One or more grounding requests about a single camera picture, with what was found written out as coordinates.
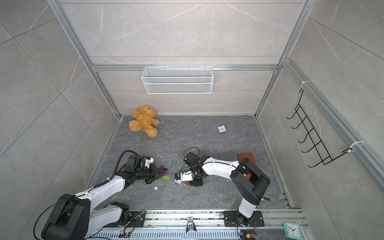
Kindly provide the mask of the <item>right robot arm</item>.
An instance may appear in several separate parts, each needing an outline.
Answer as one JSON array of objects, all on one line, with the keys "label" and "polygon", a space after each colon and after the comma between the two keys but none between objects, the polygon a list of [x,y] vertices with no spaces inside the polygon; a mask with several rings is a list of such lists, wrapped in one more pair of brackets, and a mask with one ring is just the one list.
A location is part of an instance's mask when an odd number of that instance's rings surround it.
[{"label": "right robot arm", "polygon": [[189,182],[193,187],[201,187],[203,178],[218,176],[231,180],[242,196],[237,215],[241,221],[251,219],[261,201],[269,199],[265,193],[271,183],[269,177],[248,158],[240,161],[223,161],[213,157],[199,158],[188,153],[184,162],[187,169],[175,174],[177,180]]}]

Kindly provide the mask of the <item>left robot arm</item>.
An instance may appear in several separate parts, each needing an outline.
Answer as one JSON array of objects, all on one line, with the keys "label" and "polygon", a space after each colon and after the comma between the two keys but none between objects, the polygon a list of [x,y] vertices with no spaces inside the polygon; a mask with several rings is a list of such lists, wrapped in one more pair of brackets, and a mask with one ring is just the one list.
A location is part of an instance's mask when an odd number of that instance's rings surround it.
[{"label": "left robot arm", "polygon": [[164,177],[168,169],[156,167],[154,158],[135,152],[131,152],[123,165],[120,164],[122,158],[120,155],[109,178],[83,192],[64,194],[51,206],[52,212],[41,233],[42,240],[83,240],[87,234],[109,224],[125,228],[133,223],[135,216],[128,205],[113,202],[101,209],[97,206],[137,180],[151,184]]}]

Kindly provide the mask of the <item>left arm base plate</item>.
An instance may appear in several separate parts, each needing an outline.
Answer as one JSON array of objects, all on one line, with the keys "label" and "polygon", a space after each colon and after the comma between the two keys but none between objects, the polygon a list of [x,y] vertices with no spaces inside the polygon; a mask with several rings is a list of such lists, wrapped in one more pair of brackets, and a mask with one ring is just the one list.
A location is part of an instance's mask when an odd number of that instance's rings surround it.
[{"label": "left arm base plate", "polygon": [[123,216],[119,219],[118,222],[111,223],[106,225],[107,228],[132,228],[138,227],[141,228],[144,226],[144,221],[146,219],[146,211],[132,211],[128,214],[128,212],[124,212]]}]

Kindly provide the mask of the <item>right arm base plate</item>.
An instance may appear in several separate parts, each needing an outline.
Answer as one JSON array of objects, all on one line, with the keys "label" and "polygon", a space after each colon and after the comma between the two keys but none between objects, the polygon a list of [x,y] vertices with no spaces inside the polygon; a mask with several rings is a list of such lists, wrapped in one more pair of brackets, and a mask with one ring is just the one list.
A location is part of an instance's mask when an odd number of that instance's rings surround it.
[{"label": "right arm base plate", "polygon": [[253,212],[250,218],[246,218],[240,214],[239,211],[224,211],[222,213],[222,218],[226,227],[264,227],[265,222],[262,215],[262,212],[255,211]]}]

